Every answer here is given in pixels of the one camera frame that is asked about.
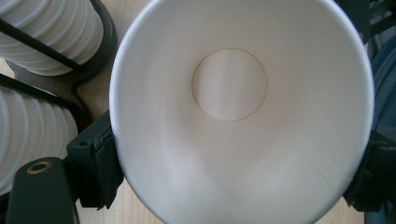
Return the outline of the blue grey curved object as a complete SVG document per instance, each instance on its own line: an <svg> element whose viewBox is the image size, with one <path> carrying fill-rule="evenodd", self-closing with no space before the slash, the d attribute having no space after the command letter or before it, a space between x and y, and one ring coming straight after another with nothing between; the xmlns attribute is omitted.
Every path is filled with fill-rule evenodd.
<svg viewBox="0 0 396 224"><path fill-rule="evenodd" d="M375 115L372 130L396 142L396 35L372 60Z"/></svg>

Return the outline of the single white paper cup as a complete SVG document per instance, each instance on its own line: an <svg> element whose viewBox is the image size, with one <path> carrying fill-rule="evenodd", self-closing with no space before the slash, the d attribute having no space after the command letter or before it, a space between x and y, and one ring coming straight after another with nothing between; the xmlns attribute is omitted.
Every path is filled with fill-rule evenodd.
<svg viewBox="0 0 396 224"><path fill-rule="evenodd" d="M217 119L193 78L213 52L262 66L252 111ZM165 224L313 224L351 183L374 114L369 60L334 0L150 0L125 34L109 108L121 169Z"/></svg>

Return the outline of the black wire cup rack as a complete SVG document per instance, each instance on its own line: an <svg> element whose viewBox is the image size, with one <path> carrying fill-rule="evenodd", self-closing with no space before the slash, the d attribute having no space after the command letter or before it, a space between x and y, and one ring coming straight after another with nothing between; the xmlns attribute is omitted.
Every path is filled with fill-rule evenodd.
<svg viewBox="0 0 396 224"><path fill-rule="evenodd" d="M85 130L92 123L92 115L78 96L77 89L106 67L114 56L118 45L116 27L105 5L100 0L90 0L90 2L103 24L104 34L99 49L85 63L72 61L38 39L0 19L0 33L14 37L22 44L37 49L40 53L72 69L71 72L61 76L44 77L21 68L15 63L7 62L15 77L8 77L0 73L0 87L65 107L73 115L79 132Z"/></svg>

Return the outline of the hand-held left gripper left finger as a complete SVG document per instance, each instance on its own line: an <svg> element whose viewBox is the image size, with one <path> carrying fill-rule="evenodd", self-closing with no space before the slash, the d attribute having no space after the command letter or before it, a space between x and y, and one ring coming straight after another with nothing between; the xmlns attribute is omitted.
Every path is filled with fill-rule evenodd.
<svg viewBox="0 0 396 224"><path fill-rule="evenodd" d="M113 204L124 175L118 160L110 113L105 112L66 147L74 193L82 207Z"/></svg>

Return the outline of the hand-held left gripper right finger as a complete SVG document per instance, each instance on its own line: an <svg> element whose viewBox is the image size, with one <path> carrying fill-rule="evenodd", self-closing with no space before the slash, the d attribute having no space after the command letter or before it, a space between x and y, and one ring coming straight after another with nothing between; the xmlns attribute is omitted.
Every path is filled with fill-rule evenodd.
<svg viewBox="0 0 396 224"><path fill-rule="evenodd" d="M343 197L360 212L378 212L383 203L396 206L396 143L371 132L358 171Z"/></svg>

